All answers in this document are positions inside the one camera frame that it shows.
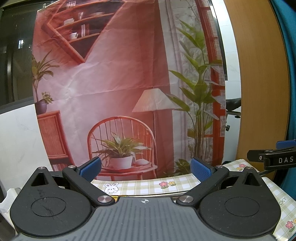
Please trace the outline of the printed room backdrop cloth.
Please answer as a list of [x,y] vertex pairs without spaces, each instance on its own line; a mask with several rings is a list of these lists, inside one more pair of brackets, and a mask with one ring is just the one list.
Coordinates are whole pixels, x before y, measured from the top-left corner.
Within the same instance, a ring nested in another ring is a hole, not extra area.
[[95,156],[100,180],[222,162],[225,71],[211,1],[56,1],[37,11],[40,132],[55,171]]

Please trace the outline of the checkered bunny tablecloth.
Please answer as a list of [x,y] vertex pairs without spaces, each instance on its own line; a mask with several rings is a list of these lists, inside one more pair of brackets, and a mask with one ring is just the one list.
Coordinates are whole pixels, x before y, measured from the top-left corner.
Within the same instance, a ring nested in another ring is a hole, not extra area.
[[[262,179],[281,209],[280,221],[273,235],[277,240],[295,240],[295,200],[269,178]],[[186,174],[149,180],[93,180],[91,183],[111,196],[174,196],[194,188],[200,181],[193,174]]]

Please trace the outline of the wooden door panel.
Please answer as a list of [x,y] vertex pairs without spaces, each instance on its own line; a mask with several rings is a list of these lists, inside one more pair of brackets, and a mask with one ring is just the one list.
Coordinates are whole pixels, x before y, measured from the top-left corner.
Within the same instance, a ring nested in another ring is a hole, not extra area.
[[285,45],[269,1],[225,1],[241,76],[241,120],[237,159],[284,140],[290,111]]

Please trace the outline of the teal curtain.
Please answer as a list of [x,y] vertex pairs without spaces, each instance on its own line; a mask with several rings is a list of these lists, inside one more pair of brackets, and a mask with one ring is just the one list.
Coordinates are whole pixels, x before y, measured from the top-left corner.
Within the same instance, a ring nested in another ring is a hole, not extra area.
[[290,84],[290,112],[286,142],[295,143],[295,1],[271,1],[277,18],[285,51]]

